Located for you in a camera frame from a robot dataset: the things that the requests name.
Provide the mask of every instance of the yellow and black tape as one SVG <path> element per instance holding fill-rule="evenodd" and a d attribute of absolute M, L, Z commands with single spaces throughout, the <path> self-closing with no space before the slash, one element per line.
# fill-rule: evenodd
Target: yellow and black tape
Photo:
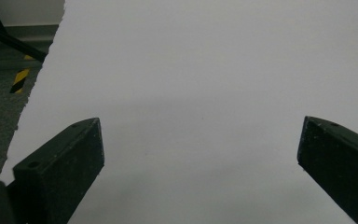
<path fill-rule="evenodd" d="M 31 56 L 25 55 L 25 60 L 33 59 Z M 21 69 L 14 79 L 14 83 L 11 86 L 10 93 L 21 93 L 22 87 L 24 86 L 25 79 L 27 78 L 28 74 L 30 73 L 30 68 Z"/>

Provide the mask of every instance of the gray floor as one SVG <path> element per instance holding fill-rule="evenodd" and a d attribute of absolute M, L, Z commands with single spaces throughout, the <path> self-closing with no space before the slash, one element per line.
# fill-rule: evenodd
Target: gray floor
<path fill-rule="evenodd" d="M 23 27 L 9 28 L 7 31 L 12 32 L 29 45 L 48 52 L 53 37 L 51 33 L 55 34 L 56 29 L 57 26 L 41 26 L 33 28 L 32 32 L 26 29 L 23 31 Z M 42 66 L 38 61 L 25 61 L 24 56 L 23 53 L 0 43 L 0 173 L 7 159 L 10 141 L 18 128 L 21 111 L 28 102 L 28 97 Z M 10 93 L 17 73 L 24 68 L 30 68 L 30 73 L 25 79 L 22 93 Z"/>

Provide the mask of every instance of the white surface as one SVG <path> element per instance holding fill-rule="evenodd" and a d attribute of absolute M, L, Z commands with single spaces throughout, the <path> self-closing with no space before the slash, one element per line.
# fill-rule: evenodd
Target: white surface
<path fill-rule="evenodd" d="M 0 19 L 5 26 L 59 24 L 64 0 L 0 0 Z"/>
<path fill-rule="evenodd" d="M 306 115 L 358 132 L 358 1 L 68 0 L 1 179 L 99 117 L 71 223 L 352 223 L 297 165 Z"/>

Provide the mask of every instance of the black metal leg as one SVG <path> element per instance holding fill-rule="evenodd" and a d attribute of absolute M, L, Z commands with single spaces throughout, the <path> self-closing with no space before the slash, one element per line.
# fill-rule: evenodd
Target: black metal leg
<path fill-rule="evenodd" d="M 13 49 L 17 49 L 24 54 L 27 54 L 35 59 L 37 59 L 39 62 L 45 61 L 45 58 L 47 54 L 45 52 L 42 52 L 38 49 L 35 49 L 27 44 L 22 43 L 20 40 L 0 31 L 0 41 Z"/>

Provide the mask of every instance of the white table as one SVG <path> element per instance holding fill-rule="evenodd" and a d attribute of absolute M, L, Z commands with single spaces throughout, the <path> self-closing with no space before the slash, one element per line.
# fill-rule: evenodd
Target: white table
<path fill-rule="evenodd" d="M 352 223 L 297 165 L 306 115 L 358 132 L 358 1 L 67 0 L 0 179 L 99 117 L 70 223 Z"/>

